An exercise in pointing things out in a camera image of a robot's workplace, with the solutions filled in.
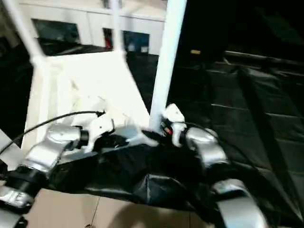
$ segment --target white frame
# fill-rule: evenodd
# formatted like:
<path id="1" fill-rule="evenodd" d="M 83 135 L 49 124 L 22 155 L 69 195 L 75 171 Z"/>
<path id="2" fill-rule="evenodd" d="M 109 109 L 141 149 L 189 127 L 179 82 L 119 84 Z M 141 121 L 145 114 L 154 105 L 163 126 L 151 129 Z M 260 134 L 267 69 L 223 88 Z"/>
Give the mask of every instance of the white frame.
<path id="1" fill-rule="evenodd" d="M 35 99 L 38 99 L 38 104 L 39 104 L 39 112 L 38 112 L 38 122 L 41 123 L 45 120 L 47 120 L 48 113 L 49 113 L 49 108 L 48 108 L 48 103 L 50 99 L 50 90 L 51 90 L 51 78 L 52 78 L 52 65 L 49 64 L 48 62 L 48 57 L 46 57 L 39 45 L 39 43 L 33 38 L 31 35 L 30 29 L 28 28 L 28 25 L 32 24 L 31 20 L 29 18 L 35 18 L 36 16 L 39 17 L 40 19 L 49 19 L 49 20 L 57 20 L 59 19 L 67 21 L 67 22 L 72 22 L 72 23 L 77 23 L 79 18 L 78 16 L 83 16 L 85 17 L 85 27 L 86 30 L 89 31 L 89 23 L 87 19 L 87 13 L 82 12 L 82 11 L 74 11 L 74 10 L 67 10 L 67 9 L 58 9 L 58 8 L 53 8 L 53 10 L 50 10 L 48 7 L 40 7 L 40 6 L 29 6 L 29 10 L 32 9 L 40 9 L 38 12 L 37 10 L 34 10 L 36 12 L 36 15 L 31 17 L 28 17 L 26 20 L 24 17 L 24 12 L 22 12 L 22 9 L 18 2 L 15 0 L 3 0 L 3 3 L 15 23 L 15 26 L 17 30 L 19 31 L 20 37 L 25 44 L 28 52 L 30 53 L 30 60 L 34 66 L 34 74 L 40 74 L 39 76 L 34 76 L 33 77 L 33 83 L 35 82 L 34 78 L 36 78 L 36 82 L 39 82 L 41 84 L 41 93 L 39 96 L 35 97 L 34 92 L 31 90 L 31 97 L 35 97 Z M 116 53 L 121 54 L 122 53 L 122 45 L 121 45 L 121 32 L 119 29 L 119 15 L 118 15 L 118 1 L 117 0 L 111 0 L 111 8 L 112 10 L 112 16 L 113 16 L 113 21 L 114 21 L 114 50 Z M 37 132 L 37 138 L 36 141 L 39 142 L 41 138 L 43 137 L 44 133 L 46 130 L 46 126 L 40 127 Z"/>
<path id="2" fill-rule="evenodd" d="M 38 38 L 39 35 L 33 25 L 32 19 L 41 19 L 76 24 L 81 44 L 92 44 L 87 12 L 24 4 L 20 4 L 20 6 L 26 16 L 27 26 L 34 38 Z"/>
<path id="3" fill-rule="evenodd" d="M 28 49 L 31 60 L 34 57 L 38 57 L 40 64 L 45 59 L 43 53 L 41 51 L 40 46 L 38 43 L 33 39 L 29 30 L 27 29 L 26 22 L 23 19 L 22 12 L 15 2 L 15 0 L 3 0 L 7 10 L 9 11 L 11 18 L 14 20 L 15 25 L 21 35 L 23 42 L 25 43 L 26 48 Z M 175 56 L 178 48 L 180 33 L 181 33 L 181 26 L 183 23 L 184 13 L 186 9 L 187 0 L 169 0 L 167 5 L 167 17 L 166 17 L 166 24 L 164 28 L 164 33 L 162 37 L 162 46 L 159 56 L 159 62 L 157 66 L 157 73 L 154 85 L 154 92 L 152 98 L 152 107 L 151 107 L 151 115 L 150 115 L 150 128 L 159 131 L 160 130 L 160 123 L 162 112 L 165 110 L 167 105 L 167 98 L 171 83 L 171 77 L 173 72 L 173 66 L 175 62 Z M 111 7 L 113 13 L 113 24 L 114 24 L 114 49 L 121 50 L 122 49 L 122 37 L 120 32 L 120 24 L 126 26 L 126 19 L 119 22 L 119 9 L 118 9 L 118 0 L 111 0 Z M 56 18 L 60 17 L 60 19 L 68 20 L 70 19 L 64 18 L 64 12 L 68 12 L 70 10 L 67 9 L 56 9 L 57 12 L 61 12 L 59 16 L 54 16 Z M 44 13 L 46 15 L 50 15 L 50 11 L 48 8 L 44 8 Z M 72 18 L 77 20 L 77 15 L 72 14 Z M 48 85 L 48 81 L 44 82 L 45 87 Z M 47 104 L 45 103 L 48 100 L 48 97 L 41 98 L 41 108 L 40 108 L 40 119 L 45 117 L 48 109 L 45 107 Z"/>
<path id="4" fill-rule="evenodd" d="M 103 28 L 113 28 L 111 15 L 89 13 L 88 17 L 92 31 L 93 45 L 105 47 Z M 164 22 L 122 16 L 119 18 L 119 23 L 120 29 L 123 31 L 149 34 L 149 54 L 159 55 L 160 46 L 162 45 Z"/>

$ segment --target yellow label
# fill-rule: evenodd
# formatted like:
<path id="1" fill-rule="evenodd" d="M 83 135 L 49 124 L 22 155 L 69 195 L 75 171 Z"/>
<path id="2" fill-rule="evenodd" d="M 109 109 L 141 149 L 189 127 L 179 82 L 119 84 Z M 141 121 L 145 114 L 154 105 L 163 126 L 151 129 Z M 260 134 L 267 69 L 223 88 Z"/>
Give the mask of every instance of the yellow label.
<path id="1" fill-rule="evenodd" d="M 199 55 L 200 51 L 199 50 L 191 50 L 191 54 Z"/>

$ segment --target glass panel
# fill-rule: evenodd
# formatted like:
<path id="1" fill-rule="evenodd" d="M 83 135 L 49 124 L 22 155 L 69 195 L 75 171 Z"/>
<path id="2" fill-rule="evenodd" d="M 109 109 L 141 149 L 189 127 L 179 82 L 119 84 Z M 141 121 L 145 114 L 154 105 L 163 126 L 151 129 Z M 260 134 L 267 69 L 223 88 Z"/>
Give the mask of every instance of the glass panel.
<path id="1" fill-rule="evenodd" d="M 32 20 L 40 38 L 80 43 L 76 24 L 40 19 Z"/>
<path id="2" fill-rule="evenodd" d="M 108 49 L 112 49 L 112 30 L 109 28 L 103 28 L 105 46 Z M 129 52 L 149 52 L 149 34 L 140 32 L 123 31 L 124 49 Z"/>

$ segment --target tiled floor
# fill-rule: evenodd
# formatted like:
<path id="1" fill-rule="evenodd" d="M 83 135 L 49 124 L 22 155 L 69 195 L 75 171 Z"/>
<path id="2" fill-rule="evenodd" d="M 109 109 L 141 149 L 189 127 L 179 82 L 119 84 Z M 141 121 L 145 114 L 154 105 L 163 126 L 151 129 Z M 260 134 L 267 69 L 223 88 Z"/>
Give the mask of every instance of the tiled floor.
<path id="1" fill-rule="evenodd" d="M 29 228 L 209 228 L 194 213 L 51 190 L 41 191 L 27 219 Z"/>

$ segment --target black cable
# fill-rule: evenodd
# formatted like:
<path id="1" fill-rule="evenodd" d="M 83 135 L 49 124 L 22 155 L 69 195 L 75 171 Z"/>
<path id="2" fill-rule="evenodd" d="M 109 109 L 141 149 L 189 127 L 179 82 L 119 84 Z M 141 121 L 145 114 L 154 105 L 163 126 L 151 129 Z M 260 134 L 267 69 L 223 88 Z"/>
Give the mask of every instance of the black cable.
<path id="1" fill-rule="evenodd" d="M 67 113 L 67 114 L 64 114 L 64 115 L 60 115 L 60 116 L 57 116 L 57 117 L 54 117 L 52 119 L 49 119 L 45 122 L 42 122 L 42 123 L 39 123 L 37 124 L 36 126 L 33 126 L 29 129 L 27 129 L 25 132 L 21 133 L 20 135 L 18 135 L 16 138 L 14 138 L 12 141 L 10 141 L 5 147 L 3 147 L 0 151 L 0 155 L 7 149 L 9 148 L 13 143 L 15 143 L 16 141 L 18 141 L 19 139 L 21 139 L 24 135 L 26 135 L 27 133 L 41 127 L 41 126 L 44 126 L 50 122 L 53 122 L 53 121 L 56 121 L 56 120 L 59 120 L 59 119 L 62 119 L 62 118 L 65 118 L 65 117 L 68 117 L 68 116 L 72 116 L 72 115 L 78 115 L 78 114 L 96 114 L 98 117 L 102 116 L 103 114 L 105 114 L 104 112 L 99 112 L 99 111 L 80 111 L 80 112 L 73 112 L 73 113 Z"/>

